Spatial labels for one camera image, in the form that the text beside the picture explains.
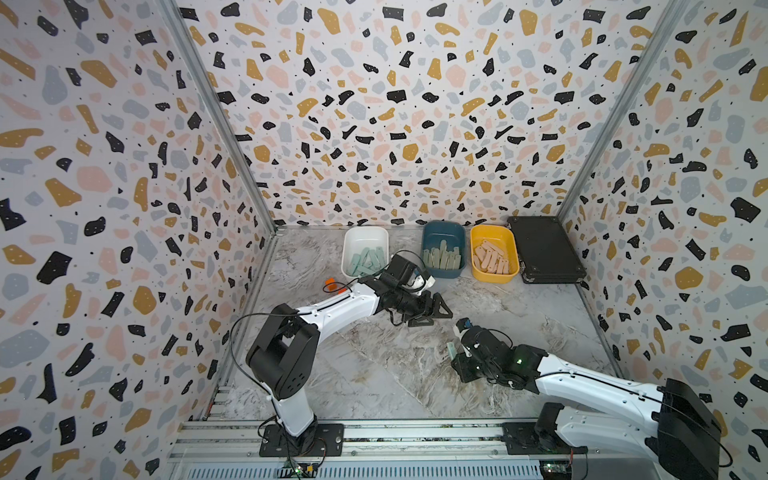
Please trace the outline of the mint knife lowest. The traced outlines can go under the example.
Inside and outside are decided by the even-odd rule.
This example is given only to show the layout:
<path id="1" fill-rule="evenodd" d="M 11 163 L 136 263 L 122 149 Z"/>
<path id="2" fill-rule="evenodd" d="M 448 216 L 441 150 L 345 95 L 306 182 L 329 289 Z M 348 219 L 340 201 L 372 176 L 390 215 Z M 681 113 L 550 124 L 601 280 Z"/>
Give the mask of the mint knife lowest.
<path id="1" fill-rule="evenodd" d="M 450 360 L 453 361 L 457 356 L 457 349 L 455 347 L 455 344 L 453 342 L 449 342 L 447 344 L 447 349 L 448 349 Z"/>

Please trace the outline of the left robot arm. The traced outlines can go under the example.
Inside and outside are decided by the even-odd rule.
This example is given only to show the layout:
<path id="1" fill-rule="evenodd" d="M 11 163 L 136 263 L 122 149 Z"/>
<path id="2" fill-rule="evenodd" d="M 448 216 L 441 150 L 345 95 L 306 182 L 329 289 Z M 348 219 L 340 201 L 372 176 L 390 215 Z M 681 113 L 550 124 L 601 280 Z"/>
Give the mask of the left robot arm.
<path id="1" fill-rule="evenodd" d="M 453 312 L 439 293 L 434 277 L 411 252 L 396 253 L 381 269 L 340 286 L 334 296 L 304 307 L 286 303 L 271 311 L 246 314 L 265 319 L 256 339 L 233 361 L 247 379 L 266 392 L 275 420 L 287 439 L 300 442 L 315 436 L 318 419 L 305 385 L 317 351 L 329 337 L 382 312 L 396 326 L 431 326 L 451 319 Z"/>

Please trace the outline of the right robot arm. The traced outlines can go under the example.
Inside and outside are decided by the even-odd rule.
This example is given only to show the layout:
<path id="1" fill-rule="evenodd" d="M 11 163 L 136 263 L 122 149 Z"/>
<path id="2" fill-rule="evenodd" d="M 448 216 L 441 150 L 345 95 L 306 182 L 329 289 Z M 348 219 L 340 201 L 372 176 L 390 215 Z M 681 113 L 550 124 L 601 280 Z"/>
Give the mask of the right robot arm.
<path id="1" fill-rule="evenodd" d="M 716 479 L 731 466 L 720 457 L 722 428 L 686 383 L 662 385 L 612 377 L 543 349 L 515 345 L 493 330 L 459 319 L 452 367 L 464 383 L 485 380 L 549 397 L 538 419 L 545 446 L 617 450 L 645 456 L 677 479 Z"/>

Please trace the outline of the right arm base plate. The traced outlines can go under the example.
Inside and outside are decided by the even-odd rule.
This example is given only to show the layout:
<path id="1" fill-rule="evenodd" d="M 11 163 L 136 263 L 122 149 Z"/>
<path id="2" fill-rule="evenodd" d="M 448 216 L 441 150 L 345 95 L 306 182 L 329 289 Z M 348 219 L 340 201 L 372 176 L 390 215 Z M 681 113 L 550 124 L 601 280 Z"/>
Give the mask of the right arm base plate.
<path id="1" fill-rule="evenodd" d="M 581 455 L 587 447 L 566 444 L 554 431 L 537 430 L 535 421 L 505 422 L 501 425 L 501 440 L 508 455 Z"/>

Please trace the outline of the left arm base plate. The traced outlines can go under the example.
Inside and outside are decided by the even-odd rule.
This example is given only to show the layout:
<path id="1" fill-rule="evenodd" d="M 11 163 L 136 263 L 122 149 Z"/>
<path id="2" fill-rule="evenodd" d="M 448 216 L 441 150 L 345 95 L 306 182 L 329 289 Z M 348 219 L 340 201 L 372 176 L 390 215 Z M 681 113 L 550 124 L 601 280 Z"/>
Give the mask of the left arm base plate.
<path id="1" fill-rule="evenodd" d="M 290 435 L 283 426 L 272 424 L 262 435 L 262 458 L 339 457 L 344 444 L 343 423 L 313 423 L 299 436 Z"/>

